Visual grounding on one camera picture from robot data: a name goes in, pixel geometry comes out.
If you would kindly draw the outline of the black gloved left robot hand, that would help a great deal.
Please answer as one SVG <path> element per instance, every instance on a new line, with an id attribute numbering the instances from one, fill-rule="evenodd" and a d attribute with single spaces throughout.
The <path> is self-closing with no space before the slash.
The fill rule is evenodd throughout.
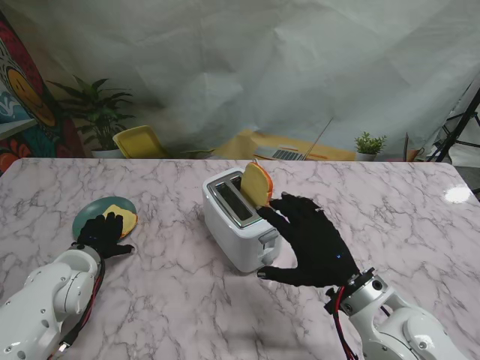
<path id="1" fill-rule="evenodd" d="M 76 243 L 93 248 L 104 259 L 131 254 L 135 250 L 134 246 L 119 244 L 122 230 L 123 217 L 121 215 L 113 212 L 107 216 L 101 214 L 85 223 Z"/>

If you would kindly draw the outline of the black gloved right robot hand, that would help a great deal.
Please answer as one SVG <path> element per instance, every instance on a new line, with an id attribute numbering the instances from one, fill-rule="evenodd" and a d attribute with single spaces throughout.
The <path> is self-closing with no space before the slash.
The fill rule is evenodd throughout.
<path id="1" fill-rule="evenodd" d="M 349 248 L 322 208 L 312 199 L 283 192 L 258 215 L 290 244 L 295 268 L 264 266 L 257 277 L 294 287 L 341 287 L 360 273 Z"/>

